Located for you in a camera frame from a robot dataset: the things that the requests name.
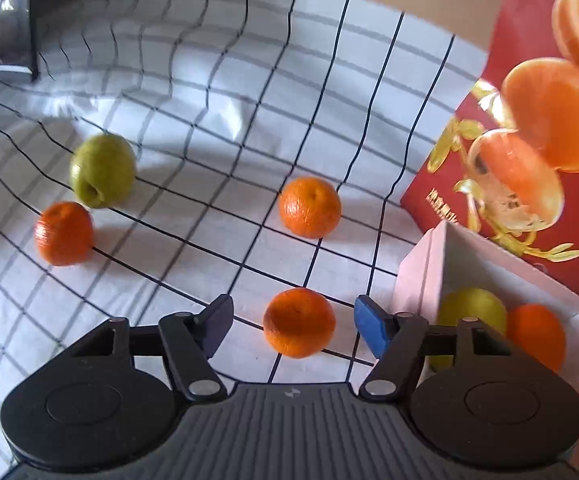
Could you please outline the red snack bag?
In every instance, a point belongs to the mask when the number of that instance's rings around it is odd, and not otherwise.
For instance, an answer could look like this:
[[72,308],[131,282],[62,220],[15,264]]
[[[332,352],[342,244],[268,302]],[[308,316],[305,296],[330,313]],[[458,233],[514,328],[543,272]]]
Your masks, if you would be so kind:
[[503,0],[487,64],[403,199],[579,295],[579,0]]

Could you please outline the far right mandarin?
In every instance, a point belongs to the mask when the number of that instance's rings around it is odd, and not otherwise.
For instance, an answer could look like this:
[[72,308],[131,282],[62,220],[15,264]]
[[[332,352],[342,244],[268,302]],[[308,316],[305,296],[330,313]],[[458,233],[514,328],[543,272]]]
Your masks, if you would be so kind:
[[338,226],[341,202],[335,188],[317,177],[299,177],[283,188],[280,221],[291,233],[311,240],[326,237]]

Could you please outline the green apple on cloth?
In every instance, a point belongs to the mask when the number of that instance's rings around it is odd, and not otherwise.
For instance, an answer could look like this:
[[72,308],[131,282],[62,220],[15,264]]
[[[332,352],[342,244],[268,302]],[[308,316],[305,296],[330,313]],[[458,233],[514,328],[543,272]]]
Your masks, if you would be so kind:
[[129,196],[135,174],[134,152],[118,134],[91,136],[71,157],[71,187],[76,197],[90,208],[120,204]]

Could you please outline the mandarin beside green apple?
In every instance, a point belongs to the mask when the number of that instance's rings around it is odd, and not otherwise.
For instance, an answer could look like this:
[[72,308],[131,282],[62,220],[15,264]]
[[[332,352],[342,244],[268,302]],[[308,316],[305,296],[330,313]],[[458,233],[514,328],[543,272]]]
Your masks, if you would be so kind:
[[94,228],[91,215],[76,202],[50,205],[34,227],[35,246],[52,266],[73,266],[91,255]]

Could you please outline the large orange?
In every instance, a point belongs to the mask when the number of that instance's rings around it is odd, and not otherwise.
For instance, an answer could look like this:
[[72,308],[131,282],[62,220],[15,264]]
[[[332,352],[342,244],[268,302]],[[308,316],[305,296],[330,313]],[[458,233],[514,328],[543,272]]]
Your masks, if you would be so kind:
[[558,373],[565,361],[566,334],[559,318],[542,304],[522,304],[507,314],[506,337]]

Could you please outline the pink cardboard box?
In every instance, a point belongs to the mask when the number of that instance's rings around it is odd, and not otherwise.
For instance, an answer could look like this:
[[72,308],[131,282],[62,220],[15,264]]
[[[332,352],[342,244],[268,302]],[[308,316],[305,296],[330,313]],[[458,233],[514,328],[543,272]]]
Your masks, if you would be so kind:
[[[579,296],[521,258],[464,226],[442,221],[400,263],[390,312],[409,311],[434,322],[440,300],[464,287],[486,289],[507,308],[542,304],[566,333],[559,376],[579,393]],[[568,459],[579,470],[579,440]]]

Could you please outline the large front mandarin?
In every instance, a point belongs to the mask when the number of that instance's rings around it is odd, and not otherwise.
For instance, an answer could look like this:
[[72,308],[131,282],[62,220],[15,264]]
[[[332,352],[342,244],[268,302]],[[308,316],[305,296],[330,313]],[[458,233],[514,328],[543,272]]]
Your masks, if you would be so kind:
[[329,300],[311,289],[297,287],[276,295],[263,315],[266,342],[282,356],[304,359],[331,342],[336,316]]

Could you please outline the white checkered tablecloth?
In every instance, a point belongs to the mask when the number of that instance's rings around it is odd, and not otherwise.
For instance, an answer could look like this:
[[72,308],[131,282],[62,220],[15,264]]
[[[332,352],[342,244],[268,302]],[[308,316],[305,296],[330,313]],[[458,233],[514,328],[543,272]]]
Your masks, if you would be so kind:
[[[76,0],[39,40],[39,79],[0,82],[0,406],[106,318],[152,324],[224,292],[235,321],[212,361],[224,382],[359,385],[373,358],[353,300],[390,299],[421,236],[402,195],[486,52],[367,0]],[[88,260],[51,266],[36,218],[73,199],[73,152],[107,132],[135,153],[131,195],[92,211]],[[340,198],[318,240],[280,221],[299,177]],[[304,359],[276,352],[262,325],[297,287],[336,316]],[[0,428],[0,477],[10,466]]]

